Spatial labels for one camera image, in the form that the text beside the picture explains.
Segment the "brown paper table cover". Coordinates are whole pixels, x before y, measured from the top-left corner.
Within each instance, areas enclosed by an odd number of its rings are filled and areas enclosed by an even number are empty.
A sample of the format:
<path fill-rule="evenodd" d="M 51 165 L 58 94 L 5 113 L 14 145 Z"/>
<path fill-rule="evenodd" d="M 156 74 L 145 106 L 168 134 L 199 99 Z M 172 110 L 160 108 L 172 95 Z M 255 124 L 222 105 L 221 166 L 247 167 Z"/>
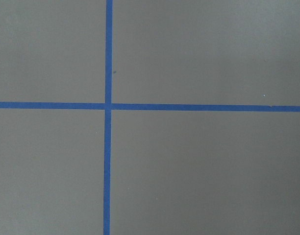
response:
<path fill-rule="evenodd" d="M 0 235 L 300 235 L 300 0 L 0 0 Z"/>

